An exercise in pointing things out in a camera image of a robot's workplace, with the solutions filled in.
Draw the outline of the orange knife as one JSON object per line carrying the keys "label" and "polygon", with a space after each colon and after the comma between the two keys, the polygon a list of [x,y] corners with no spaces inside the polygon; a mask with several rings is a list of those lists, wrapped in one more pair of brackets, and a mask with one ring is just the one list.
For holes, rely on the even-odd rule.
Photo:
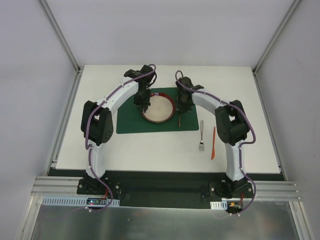
{"label": "orange knife", "polygon": [[213,128],[213,134],[212,134],[212,150],[211,150],[211,160],[215,158],[216,151],[215,151],[215,142],[216,142],[216,126]]}

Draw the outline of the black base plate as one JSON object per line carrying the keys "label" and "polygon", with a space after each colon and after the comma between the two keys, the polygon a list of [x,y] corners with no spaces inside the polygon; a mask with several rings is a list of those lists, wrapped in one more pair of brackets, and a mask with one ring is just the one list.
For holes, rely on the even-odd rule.
{"label": "black base plate", "polygon": [[222,199],[251,200],[247,179],[232,183],[224,173],[109,170],[99,179],[87,173],[78,182],[79,195],[118,200],[122,207],[209,209]]}

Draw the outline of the red rimmed beige plate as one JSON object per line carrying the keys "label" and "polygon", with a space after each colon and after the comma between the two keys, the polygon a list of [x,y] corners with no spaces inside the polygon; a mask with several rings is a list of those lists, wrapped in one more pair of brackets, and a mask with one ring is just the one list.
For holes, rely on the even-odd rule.
{"label": "red rimmed beige plate", "polygon": [[172,97],[162,92],[150,95],[150,105],[141,115],[151,123],[164,123],[170,120],[176,112],[176,104]]}

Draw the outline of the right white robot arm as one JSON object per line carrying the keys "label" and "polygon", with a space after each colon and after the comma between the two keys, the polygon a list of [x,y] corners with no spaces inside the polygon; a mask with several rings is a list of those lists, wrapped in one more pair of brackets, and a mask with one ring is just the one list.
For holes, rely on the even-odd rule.
{"label": "right white robot arm", "polygon": [[250,126],[240,101],[224,101],[206,92],[201,85],[193,85],[186,76],[176,78],[177,110],[186,113],[192,106],[200,106],[215,116],[216,133],[225,145],[226,172],[225,180],[215,188],[215,193],[231,199],[237,197],[247,184],[243,165],[243,143],[247,139]]}

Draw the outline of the silver fork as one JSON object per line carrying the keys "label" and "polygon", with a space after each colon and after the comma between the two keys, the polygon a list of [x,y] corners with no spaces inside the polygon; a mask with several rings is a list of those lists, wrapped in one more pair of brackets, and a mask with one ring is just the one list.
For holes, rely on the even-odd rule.
{"label": "silver fork", "polygon": [[200,142],[199,142],[199,150],[201,152],[204,152],[205,151],[205,144],[204,144],[204,141],[203,141],[203,134],[204,134],[204,121],[201,120],[200,121]]}

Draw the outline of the green placemat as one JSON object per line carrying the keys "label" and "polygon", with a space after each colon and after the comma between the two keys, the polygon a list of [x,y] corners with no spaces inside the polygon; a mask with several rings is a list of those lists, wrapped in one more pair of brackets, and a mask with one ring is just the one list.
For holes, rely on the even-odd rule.
{"label": "green placemat", "polygon": [[180,127],[178,127],[178,113],[176,87],[153,88],[152,93],[164,93],[172,97],[175,102],[175,114],[171,119],[164,123],[153,123],[147,121],[142,112],[134,105],[134,97],[130,97],[118,110],[116,120],[117,134],[136,134],[136,133],[156,133],[156,132],[181,132],[199,130],[198,116],[196,108],[180,114]]}

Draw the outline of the copper spoon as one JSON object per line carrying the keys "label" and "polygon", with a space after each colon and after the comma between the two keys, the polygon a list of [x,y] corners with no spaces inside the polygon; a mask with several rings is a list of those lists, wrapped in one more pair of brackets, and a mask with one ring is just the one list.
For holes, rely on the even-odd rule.
{"label": "copper spoon", "polygon": [[181,127],[181,114],[178,113],[178,127]]}

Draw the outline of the aluminium front rail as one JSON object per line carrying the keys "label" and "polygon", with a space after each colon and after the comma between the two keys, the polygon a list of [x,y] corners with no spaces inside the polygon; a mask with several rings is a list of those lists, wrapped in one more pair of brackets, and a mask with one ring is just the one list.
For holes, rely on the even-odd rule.
{"label": "aluminium front rail", "polygon": [[[33,184],[31,195],[78,197],[77,188],[80,179],[80,177],[38,176]],[[302,201],[295,182],[256,180],[255,184],[255,199],[258,201]]]}

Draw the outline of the left aluminium frame post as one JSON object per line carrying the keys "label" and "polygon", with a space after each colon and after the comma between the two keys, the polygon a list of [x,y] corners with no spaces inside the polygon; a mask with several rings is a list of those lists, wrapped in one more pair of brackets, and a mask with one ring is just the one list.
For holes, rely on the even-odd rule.
{"label": "left aluminium frame post", "polygon": [[68,44],[68,42],[62,32],[62,29],[60,28],[59,23],[53,13],[53,11],[51,10],[51,7],[48,4],[48,1],[47,0],[38,0],[37,2],[39,4],[39,6],[41,7],[45,17],[47,18],[48,23],[50,24],[57,40],[59,41],[59,43],[62,47],[62,50],[64,51],[65,55],[67,56],[73,69],[75,70],[75,72],[77,74],[79,74],[81,72],[82,68],[79,65],[78,61],[76,60],[76,58],[70,48],[70,45]]}

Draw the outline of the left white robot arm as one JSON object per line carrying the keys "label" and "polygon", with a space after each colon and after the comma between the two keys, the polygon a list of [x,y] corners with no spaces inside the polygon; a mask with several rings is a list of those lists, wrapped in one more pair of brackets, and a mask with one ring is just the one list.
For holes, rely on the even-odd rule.
{"label": "left white robot arm", "polygon": [[86,174],[92,178],[88,188],[94,194],[102,194],[106,188],[105,181],[101,179],[106,172],[107,161],[103,147],[114,132],[113,115],[132,96],[134,106],[145,113],[151,105],[150,86],[156,79],[154,64],[144,65],[140,70],[129,69],[110,93],[100,100],[88,100],[84,104],[80,129],[84,134],[85,149],[88,151]]}

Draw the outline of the aluminium frame post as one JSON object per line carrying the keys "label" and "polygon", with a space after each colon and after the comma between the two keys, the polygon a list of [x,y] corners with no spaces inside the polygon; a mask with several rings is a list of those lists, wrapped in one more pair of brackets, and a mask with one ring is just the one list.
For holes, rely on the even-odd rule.
{"label": "aluminium frame post", "polygon": [[302,0],[293,0],[287,11],[285,12],[284,16],[282,17],[281,21],[279,22],[275,32],[273,33],[272,37],[270,38],[268,44],[266,45],[262,55],[260,56],[258,62],[256,63],[255,67],[252,69],[252,74],[254,76],[257,75],[261,67],[263,66],[264,62],[266,61],[267,57],[270,55],[272,49],[275,47],[277,41],[281,37],[283,31],[289,24],[290,20],[294,16],[295,12],[299,8]]}
{"label": "aluminium frame post", "polygon": [[47,0],[38,0],[37,2],[39,4],[39,6],[41,7],[45,17],[47,18],[48,23],[50,24],[57,40],[59,41],[59,43],[62,47],[62,50],[64,51],[65,55],[67,56],[73,69],[75,70],[75,72],[77,74],[79,74],[81,72],[82,68],[79,65],[78,61],[76,60],[76,58],[70,48],[70,45],[68,44],[68,42],[62,32],[62,29],[60,28],[59,23],[53,13],[53,11],[51,10],[51,7],[48,4],[48,1]]}

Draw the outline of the right aluminium frame post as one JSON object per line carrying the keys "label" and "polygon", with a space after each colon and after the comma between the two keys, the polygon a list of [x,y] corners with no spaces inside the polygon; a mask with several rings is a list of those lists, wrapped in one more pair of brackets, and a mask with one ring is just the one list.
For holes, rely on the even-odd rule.
{"label": "right aluminium frame post", "polygon": [[267,57],[270,55],[272,49],[275,47],[277,41],[281,37],[283,31],[289,24],[290,20],[294,16],[295,12],[299,8],[302,0],[293,0],[287,11],[285,12],[284,16],[282,17],[281,21],[279,22],[275,32],[273,33],[272,37],[270,38],[268,44],[266,45],[262,55],[260,56],[258,62],[256,63],[255,67],[252,69],[252,74],[254,76],[257,75],[261,67],[263,66],[264,62],[266,61]]}

